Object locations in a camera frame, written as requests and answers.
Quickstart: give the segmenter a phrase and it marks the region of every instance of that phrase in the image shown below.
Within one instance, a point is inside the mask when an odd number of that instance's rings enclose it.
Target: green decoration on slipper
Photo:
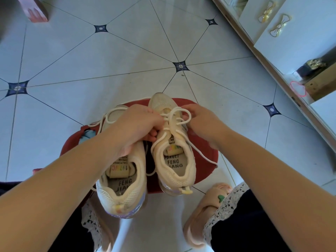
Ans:
[[[223,195],[219,195],[218,199],[219,199],[219,203],[221,203],[225,199],[225,197]]]

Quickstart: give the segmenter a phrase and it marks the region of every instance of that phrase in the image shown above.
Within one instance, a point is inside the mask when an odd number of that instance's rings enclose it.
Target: shoe tongue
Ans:
[[[175,144],[174,136],[171,135],[169,139],[169,146],[164,150],[163,155],[165,156],[175,156],[182,154],[183,148]]]
[[[109,178],[128,178],[135,174],[135,166],[128,162],[128,156],[120,157],[107,170]]]

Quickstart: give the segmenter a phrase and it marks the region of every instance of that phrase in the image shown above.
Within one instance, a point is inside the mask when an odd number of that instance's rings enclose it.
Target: white sneaker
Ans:
[[[100,125],[104,131],[127,110],[118,105],[90,127]],[[146,158],[142,141],[132,151],[115,161],[96,182],[97,195],[105,211],[119,218],[131,218],[142,206],[147,195]]]
[[[169,195],[192,194],[190,188],[196,178],[196,163],[192,148],[207,159],[188,139],[187,129],[183,127],[191,120],[188,110],[178,107],[172,98],[156,93],[148,106],[164,117],[164,128],[158,131],[157,141],[153,143],[151,153],[155,162],[155,172],[159,177],[161,189]],[[182,111],[189,114],[189,119],[182,119]]]

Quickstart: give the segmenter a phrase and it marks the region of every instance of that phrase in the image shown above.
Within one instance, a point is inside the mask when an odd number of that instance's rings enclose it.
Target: hand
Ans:
[[[191,128],[199,137],[207,140],[210,147],[218,150],[217,140],[221,139],[222,131],[228,130],[227,127],[211,110],[198,104],[188,104],[181,108],[187,109],[191,113],[191,121],[187,127]]]
[[[157,130],[163,128],[163,117],[151,108],[134,104],[118,118],[106,131],[113,132],[115,140],[121,144],[118,157],[128,155],[133,144],[139,140],[156,141]]]

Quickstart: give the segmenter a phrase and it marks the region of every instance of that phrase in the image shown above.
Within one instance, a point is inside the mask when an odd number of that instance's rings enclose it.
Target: forearm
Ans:
[[[335,249],[336,200],[332,195],[244,136],[222,129],[221,138],[220,151],[292,250]]]
[[[120,150],[100,134],[0,197],[1,251],[47,251]]]

